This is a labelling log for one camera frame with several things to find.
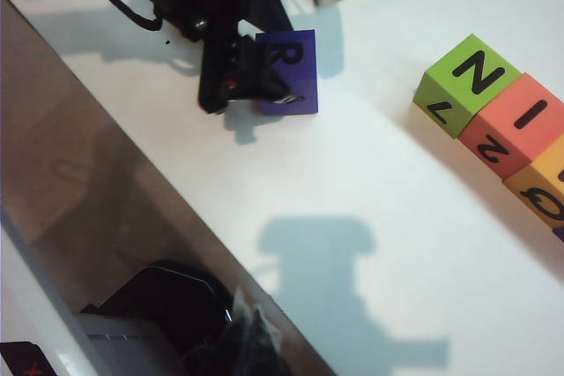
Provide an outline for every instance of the black object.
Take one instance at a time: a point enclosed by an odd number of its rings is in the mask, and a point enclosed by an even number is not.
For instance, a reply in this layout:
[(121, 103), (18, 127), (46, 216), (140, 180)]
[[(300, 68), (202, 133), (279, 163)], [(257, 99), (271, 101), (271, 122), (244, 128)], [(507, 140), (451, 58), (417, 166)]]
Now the black object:
[(34, 343), (0, 343), (0, 353), (13, 375), (56, 376), (45, 354)]
[(229, 100), (298, 99), (271, 69), (268, 46), (258, 47), (237, 31), (244, 18), (263, 31), (292, 30), (280, 0), (151, 1), (155, 5), (155, 20), (139, 17), (120, 0), (110, 0), (143, 28), (155, 31), (166, 19), (190, 40), (204, 40), (198, 100), (206, 112), (222, 112)]
[(233, 297), (214, 276), (175, 262), (155, 262), (114, 295), (82, 313), (156, 323), (190, 374), (197, 373), (231, 321)]

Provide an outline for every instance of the red letter x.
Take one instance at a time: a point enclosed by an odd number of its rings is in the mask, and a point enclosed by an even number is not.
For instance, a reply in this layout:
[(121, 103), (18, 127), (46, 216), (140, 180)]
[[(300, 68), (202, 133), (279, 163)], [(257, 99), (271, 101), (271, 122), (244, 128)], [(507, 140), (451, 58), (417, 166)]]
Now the red letter x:
[(33, 362), (32, 370), (28, 370), (24, 372), (24, 374), (26, 374), (27, 376), (35, 376), (38, 374), (43, 374), (43, 371), (37, 370), (37, 362)]

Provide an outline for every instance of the yellow cube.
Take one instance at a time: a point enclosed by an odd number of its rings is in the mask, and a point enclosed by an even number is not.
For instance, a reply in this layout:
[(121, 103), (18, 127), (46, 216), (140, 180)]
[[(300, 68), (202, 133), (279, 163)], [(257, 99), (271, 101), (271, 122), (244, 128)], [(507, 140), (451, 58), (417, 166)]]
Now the yellow cube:
[(564, 226), (564, 135), (503, 184), (551, 228)]

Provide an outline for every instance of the green cube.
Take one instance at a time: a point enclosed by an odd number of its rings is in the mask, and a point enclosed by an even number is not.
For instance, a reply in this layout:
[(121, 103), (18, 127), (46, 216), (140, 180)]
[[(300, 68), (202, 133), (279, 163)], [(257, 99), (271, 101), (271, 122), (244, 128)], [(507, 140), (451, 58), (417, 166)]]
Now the green cube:
[(520, 75), (471, 34), (425, 72), (413, 102), (455, 138)]

